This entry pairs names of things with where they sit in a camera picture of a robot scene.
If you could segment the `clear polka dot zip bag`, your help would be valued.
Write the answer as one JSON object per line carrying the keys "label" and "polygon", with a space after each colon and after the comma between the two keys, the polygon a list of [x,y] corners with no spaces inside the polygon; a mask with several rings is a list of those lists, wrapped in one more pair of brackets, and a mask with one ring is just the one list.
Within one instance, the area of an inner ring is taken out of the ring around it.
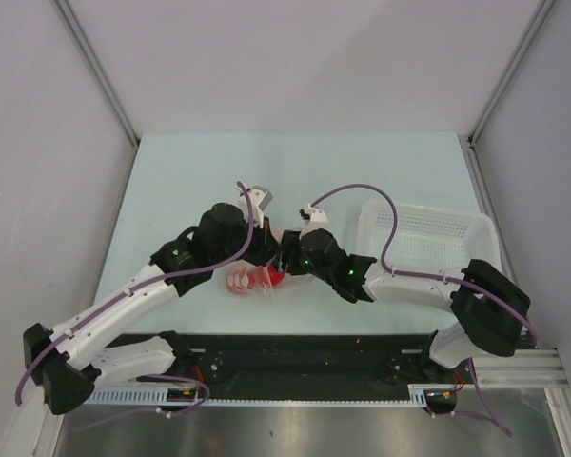
{"label": "clear polka dot zip bag", "polygon": [[237,261],[230,264],[222,277],[225,291],[238,297],[260,296],[274,299],[313,282],[310,275],[293,276],[279,272],[269,265],[253,266],[246,261]]}

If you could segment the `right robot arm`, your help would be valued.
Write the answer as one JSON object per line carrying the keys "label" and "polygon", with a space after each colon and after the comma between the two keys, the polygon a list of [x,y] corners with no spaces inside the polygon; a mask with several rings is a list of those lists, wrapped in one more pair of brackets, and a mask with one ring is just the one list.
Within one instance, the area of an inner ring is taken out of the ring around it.
{"label": "right robot arm", "polygon": [[397,301],[451,312],[455,324],[432,333],[423,346],[420,370],[431,382],[443,381],[483,352],[513,356],[527,327],[529,297],[481,259],[456,273],[398,270],[374,257],[347,253],[319,228],[286,231],[276,267],[291,276],[312,275],[352,304]]}

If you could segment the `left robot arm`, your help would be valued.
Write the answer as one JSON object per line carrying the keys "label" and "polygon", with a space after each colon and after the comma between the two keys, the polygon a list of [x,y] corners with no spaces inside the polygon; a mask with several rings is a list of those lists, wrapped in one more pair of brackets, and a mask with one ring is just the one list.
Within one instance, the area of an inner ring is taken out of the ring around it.
{"label": "left robot arm", "polygon": [[219,268],[238,261],[267,268],[282,238],[258,204],[214,205],[104,301],[51,328],[35,323],[24,331],[25,373],[15,391],[16,404],[23,403],[28,381],[41,389],[54,415],[77,409],[102,387],[132,380],[191,384],[207,398],[205,382],[187,376],[194,355],[177,332],[163,331],[120,347],[113,341],[155,309],[209,281]]}

